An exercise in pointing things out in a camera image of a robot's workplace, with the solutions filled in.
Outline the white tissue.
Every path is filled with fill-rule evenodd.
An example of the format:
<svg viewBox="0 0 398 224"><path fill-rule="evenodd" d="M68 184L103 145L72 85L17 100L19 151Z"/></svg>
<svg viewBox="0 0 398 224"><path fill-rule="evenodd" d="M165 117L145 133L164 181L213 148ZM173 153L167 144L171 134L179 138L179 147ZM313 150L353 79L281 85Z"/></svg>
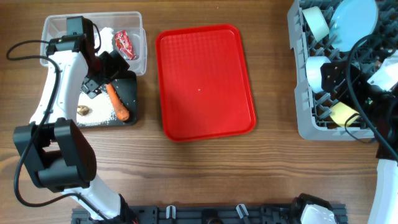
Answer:
<svg viewBox="0 0 398 224"><path fill-rule="evenodd" d="M95 48L99 47L96 55L100 56L103 52L111 53L114 50L113 47L113 29L110 27L105 27L100 30L98 34L95 35Z"/></svg>

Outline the light blue bowl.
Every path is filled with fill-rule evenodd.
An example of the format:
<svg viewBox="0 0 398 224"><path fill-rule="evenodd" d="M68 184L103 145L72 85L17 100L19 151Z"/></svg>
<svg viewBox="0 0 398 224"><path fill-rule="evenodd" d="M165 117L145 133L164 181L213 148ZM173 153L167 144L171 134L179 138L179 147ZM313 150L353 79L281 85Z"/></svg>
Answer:
<svg viewBox="0 0 398 224"><path fill-rule="evenodd" d="M322 88L322 73L321 67L325 63L330 63L326 56L309 57L306 62L306 74L310 88L314 93L321 93L324 91Z"/></svg>

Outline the red strawberry snack wrapper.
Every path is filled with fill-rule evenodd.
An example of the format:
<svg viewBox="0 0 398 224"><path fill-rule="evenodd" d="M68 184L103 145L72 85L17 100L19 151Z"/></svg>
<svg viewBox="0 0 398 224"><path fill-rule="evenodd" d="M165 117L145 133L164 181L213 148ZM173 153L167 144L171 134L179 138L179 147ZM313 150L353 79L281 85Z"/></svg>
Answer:
<svg viewBox="0 0 398 224"><path fill-rule="evenodd" d="M132 42L130 41L130 38L125 30L115 33L114 39L116 41L116 47L119 49L120 52L123 53L123 55L128 60L135 59L136 53L134 51Z"/></svg>

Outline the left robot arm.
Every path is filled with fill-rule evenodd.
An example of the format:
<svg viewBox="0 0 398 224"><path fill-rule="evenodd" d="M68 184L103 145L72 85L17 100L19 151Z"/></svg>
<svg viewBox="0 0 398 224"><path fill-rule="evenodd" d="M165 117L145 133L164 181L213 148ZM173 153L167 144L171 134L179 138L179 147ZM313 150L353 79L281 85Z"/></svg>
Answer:
<svg viewBox="0 0 398 224"><path fill-rule="evenodd" d="M117 53L96 55L92 34L76 32L47 43L43 59L49 72L39 106L27 126L14 130L13 141L21 156L14 176L14 194L26 207L44 207L71 197L99 223L139 223L122 195L96 174L95 152L76 125L78 98L86 77L101 83L126 73L128 65ZM59 197L34 203L19 190L21 169L33 184Z"/></svg>

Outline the orange carrot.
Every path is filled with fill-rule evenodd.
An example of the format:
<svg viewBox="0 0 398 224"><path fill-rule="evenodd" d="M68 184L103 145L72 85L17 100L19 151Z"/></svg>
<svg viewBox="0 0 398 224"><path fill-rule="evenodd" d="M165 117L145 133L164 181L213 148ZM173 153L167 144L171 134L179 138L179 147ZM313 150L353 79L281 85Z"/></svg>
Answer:
<svg viewBox="0 0 398 224"><path fill-rule="evenodd" d="M106 91L108 92L109 99L114 108L116 117L120 121L128 121L130 118L128 109L121 103L116 90L113 88L112 84L106 84Z"/></svg>

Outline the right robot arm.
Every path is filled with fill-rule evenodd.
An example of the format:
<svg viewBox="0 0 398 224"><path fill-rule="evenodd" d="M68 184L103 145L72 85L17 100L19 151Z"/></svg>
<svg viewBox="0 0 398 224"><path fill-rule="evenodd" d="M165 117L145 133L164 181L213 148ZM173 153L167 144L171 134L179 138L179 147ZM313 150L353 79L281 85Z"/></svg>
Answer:
<svg viewBox="0 0 398 224"><path fill-rule="evenodd" d="M320 68L322 89L338 89L340 103L355 110L379 143L376 157L376 193L369 223L397 223L397 92L395 81L383 69L366 78L346 62L325 63Z"/></svg>

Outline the light blue plate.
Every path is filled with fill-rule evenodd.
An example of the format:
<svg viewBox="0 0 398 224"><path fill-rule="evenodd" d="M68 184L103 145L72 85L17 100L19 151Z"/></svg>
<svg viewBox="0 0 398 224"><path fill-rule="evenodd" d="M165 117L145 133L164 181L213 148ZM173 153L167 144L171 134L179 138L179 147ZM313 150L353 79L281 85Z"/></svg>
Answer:
<svg viewBox="0 0 398 224"><path fill-rule="evenodd" d="M359 39L372 34L377 24L379 9L375 0L343 0L331 21L331 46L340 52L349 52Z"/></svg>

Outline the yellow plastic cup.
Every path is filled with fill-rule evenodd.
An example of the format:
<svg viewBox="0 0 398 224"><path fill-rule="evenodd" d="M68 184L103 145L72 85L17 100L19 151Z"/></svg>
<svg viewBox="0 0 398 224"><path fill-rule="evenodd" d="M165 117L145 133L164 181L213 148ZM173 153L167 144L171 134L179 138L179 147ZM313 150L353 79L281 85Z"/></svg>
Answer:
<svg viewBox="0 0 398 224"><path fill-rule="evenodd" d="M348 105L339 102L332 106L330 118L341 127L350 126L354 121L359 118L359 114L356 110L352 109Z"/></svg>

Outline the mint green bowl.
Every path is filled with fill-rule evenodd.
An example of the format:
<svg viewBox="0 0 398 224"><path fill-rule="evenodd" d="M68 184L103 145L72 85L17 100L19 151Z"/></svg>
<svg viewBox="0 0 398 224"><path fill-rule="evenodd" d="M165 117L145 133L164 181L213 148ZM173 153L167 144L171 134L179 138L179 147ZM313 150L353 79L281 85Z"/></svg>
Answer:
<svg viewBox="0 0 398 224"><path fill-rule="evenodd" d="M319 7L314 6L304 9L302 13L317 42L321 41L329 34L329 26Z"/></svg>

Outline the white rice pile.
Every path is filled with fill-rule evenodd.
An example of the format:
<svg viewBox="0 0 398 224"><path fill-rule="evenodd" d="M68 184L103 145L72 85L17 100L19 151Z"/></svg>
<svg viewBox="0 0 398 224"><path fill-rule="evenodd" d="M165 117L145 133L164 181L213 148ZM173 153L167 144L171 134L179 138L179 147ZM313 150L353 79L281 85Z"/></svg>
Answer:
<svg viewBox="0 0 398 224"><path fill-rule="evenodd" d="M90 127L109 125L110 122L116 121L114 108L105 91L93 99L91 99L86 93L81 92L79 95L78 105L85 105L91 108L91 113L87 116L76 114L76 121L79 126Z"/></svg>

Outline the brown food scrap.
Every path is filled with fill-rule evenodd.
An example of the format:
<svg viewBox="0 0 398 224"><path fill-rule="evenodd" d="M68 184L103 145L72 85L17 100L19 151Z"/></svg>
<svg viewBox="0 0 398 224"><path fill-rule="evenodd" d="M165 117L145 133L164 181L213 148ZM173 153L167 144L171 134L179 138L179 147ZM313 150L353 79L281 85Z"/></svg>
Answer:
<svg viewBox="0 0 398 224"><path fill-rule="evenodd" d="M87 116L91 113L91 108L85 105L78 105L77 114L80 116Z"/></svg>

